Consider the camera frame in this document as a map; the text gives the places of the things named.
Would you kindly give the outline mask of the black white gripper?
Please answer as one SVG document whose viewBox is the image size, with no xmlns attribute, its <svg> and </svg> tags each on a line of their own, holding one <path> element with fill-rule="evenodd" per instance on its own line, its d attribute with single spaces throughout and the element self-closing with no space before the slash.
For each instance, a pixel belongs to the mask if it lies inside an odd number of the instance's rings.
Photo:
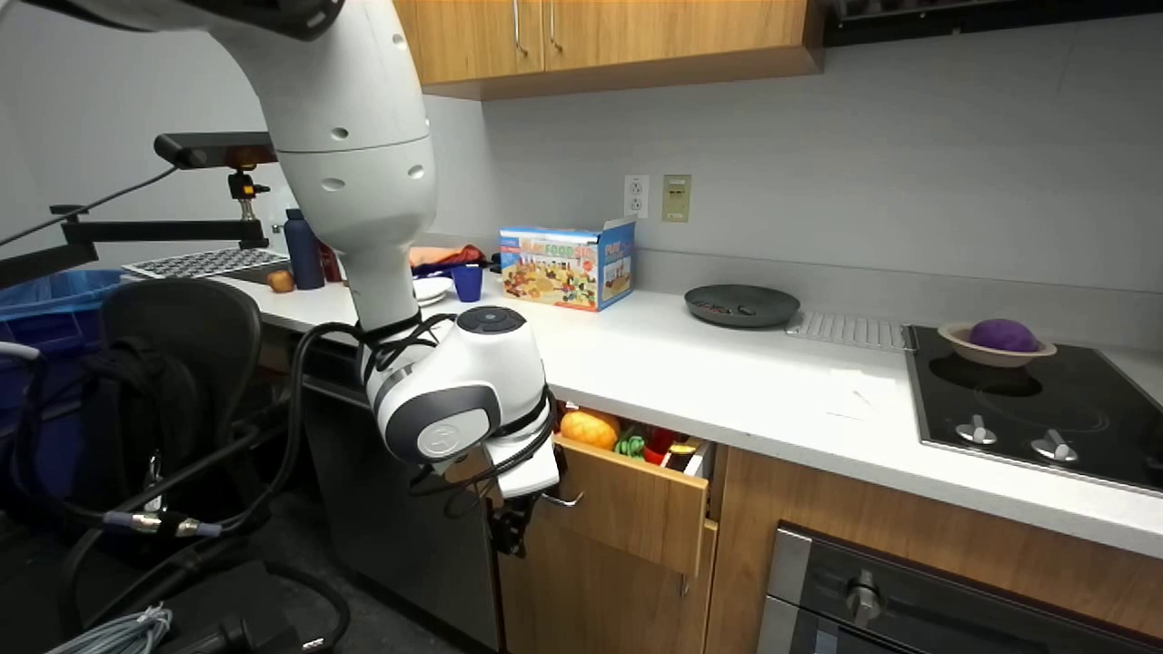
<svg viewBox="0 0 1163 654">
<path fill-rule="evenodd" d="M 488 485 L 489 547 L 502 558 L 519 558 L 536 496 L 558 485 L 553 440 L 489 444 L 488 457 L 499 470 L 499 475 Z"/>
</svg>

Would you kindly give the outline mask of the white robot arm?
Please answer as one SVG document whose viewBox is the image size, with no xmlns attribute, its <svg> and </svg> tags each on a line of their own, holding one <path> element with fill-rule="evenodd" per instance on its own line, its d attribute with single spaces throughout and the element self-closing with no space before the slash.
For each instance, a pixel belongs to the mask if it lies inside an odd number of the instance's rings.
<svg viewBox="0 0 1163 654">
<path fill-rule="evenodd" d="M 23 0 L 128 30 L 203 33 L 257 95 L 271 155 L 343 256 L 381 449 L 452 489 L 528 501 L 558 485 L 533 327 L 504 304 L 422 314 L 407 246 L 435 216 L 424 100 L 391 0 Z"/>
</svg>

